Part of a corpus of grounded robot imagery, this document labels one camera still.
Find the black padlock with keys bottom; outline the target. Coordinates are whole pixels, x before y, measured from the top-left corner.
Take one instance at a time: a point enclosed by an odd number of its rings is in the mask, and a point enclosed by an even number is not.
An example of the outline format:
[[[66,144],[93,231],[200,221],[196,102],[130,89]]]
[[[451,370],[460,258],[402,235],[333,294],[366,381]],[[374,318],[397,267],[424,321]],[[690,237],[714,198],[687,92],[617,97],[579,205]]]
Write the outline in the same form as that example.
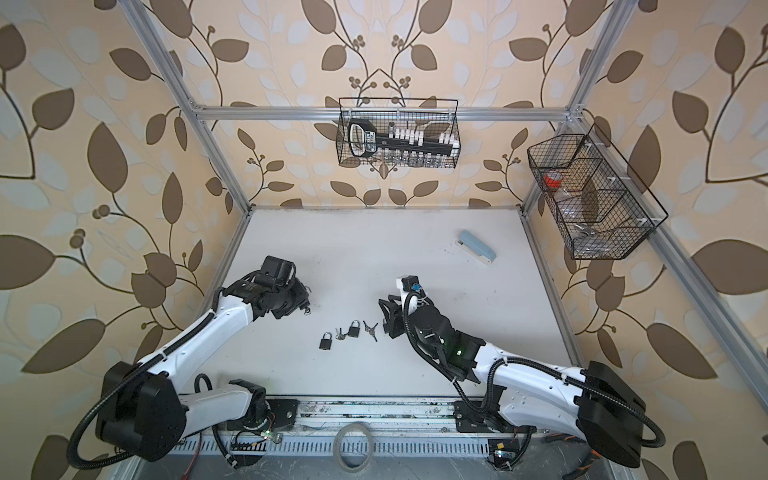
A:
[[[353,320],[346,332],[346,336],[349,338],[359,338],[361,332],[365,331],[375,341],[378,341],[378,339],[376,338],[376,327],[377,327],[377,324],[374,324],[373,326],[369,326],[365,321]]]

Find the black padlock with keys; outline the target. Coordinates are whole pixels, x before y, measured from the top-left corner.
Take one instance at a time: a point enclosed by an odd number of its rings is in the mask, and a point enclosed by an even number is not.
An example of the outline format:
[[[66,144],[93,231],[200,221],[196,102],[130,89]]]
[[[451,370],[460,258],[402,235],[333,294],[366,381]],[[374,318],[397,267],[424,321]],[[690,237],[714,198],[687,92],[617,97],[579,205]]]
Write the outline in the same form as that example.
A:
[[[325,332],[319,342],[319,349],[323,351],[329,351],[332,348],[333,342],[343,341],[346,339],[346,332],[341,328],[337,328],[334,332]]]
[[[349,338],[359,338],[361,332],[365,331],[375,341],[378,341],[378,339],[376,338],[376,327],[377,327],[377,324],[374,324],[373,326],[369,326],[365,321],[353,320],[346,332],[346,336]]]

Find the black padlock with keys top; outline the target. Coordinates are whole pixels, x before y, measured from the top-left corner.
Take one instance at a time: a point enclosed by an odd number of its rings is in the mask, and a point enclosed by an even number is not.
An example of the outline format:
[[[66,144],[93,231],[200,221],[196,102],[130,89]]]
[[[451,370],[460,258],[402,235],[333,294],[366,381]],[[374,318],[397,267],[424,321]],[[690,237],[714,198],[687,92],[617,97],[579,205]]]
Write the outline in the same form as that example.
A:
[[[319,342],[319,349],[323,351],[329,351],[332,348],[333,342],[343,341],[346,339],[346,332],[341,328],[337,328],[334,332],[325,332]]]

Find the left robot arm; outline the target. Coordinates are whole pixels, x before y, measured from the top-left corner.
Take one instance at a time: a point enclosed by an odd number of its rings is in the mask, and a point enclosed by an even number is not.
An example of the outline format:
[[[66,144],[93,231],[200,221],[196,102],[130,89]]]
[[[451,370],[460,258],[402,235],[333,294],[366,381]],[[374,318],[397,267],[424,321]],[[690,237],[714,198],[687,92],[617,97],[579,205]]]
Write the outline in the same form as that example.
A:
[[[276,415],[264,387],[235,379],[216,388],[200,369],[255,320],[297,310],[310,313],[309,291],[288,260],[268,256],[260,269],[219,288],[208,310],[178,336],[105,374],[101,398],[71,435],[68,464],[96,470],[133,456],[154,462],[181,440],[225,422],[269,432]]]

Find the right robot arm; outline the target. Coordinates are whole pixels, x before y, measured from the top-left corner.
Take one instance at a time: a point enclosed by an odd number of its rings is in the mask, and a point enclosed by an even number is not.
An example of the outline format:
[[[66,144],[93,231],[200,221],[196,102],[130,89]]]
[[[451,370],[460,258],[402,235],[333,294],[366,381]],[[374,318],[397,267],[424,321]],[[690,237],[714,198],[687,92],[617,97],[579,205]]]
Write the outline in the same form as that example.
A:
[[[378,302],[383,328],[448,380],[471,421],[493,431],[549,429],[586,442],[598,455],[629,468],[666,436],[640,396],[609,366],[542,363],[455,329],[428,297],[407,293]]]

